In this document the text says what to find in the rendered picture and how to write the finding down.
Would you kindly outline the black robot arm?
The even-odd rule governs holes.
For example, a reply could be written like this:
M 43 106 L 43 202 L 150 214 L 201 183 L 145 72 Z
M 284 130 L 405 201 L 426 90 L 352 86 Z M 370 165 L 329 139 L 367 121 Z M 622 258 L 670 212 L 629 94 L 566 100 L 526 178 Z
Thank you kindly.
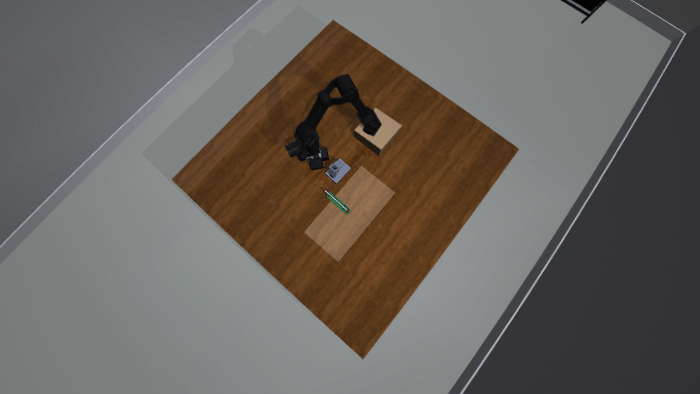
M 330 98 L 330 93 L 334 88 L 338 89 L 341 98 Z M 317 99 L 308 113 L 306 119 L 299 123 L 294 134 L 295 141 L 285 145 L 290 157 L 297 156 L 298 160 L 304 161 L 306 157 L 311 157 L 307 150 L 313 150 L 317 146 L 319 138 L 316 127 L 327 108 L 334 104 L 352 103 L 358 111 L 357 116 L 364 126 L 363 131 L 371 136 L 375 136 L 382 125 L 375 111 L 365 106 L 359 98 L 359 93 L 352 79 L 348 74 L 340 75 L 331 80 L 327 87 L 320 91 Z

